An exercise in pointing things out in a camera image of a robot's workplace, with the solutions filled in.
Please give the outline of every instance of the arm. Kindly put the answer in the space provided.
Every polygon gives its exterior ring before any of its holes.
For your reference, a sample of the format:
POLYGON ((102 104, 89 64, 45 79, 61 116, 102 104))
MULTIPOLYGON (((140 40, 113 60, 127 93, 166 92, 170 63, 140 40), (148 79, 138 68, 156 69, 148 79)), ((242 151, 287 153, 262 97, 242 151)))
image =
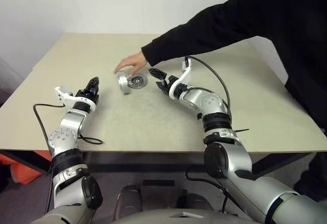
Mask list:
POLYGON ((155 64, 185 55, 210 52, 253 36, 267 37, 261 0, 228 0, 206 8, 142 48, 155 64))

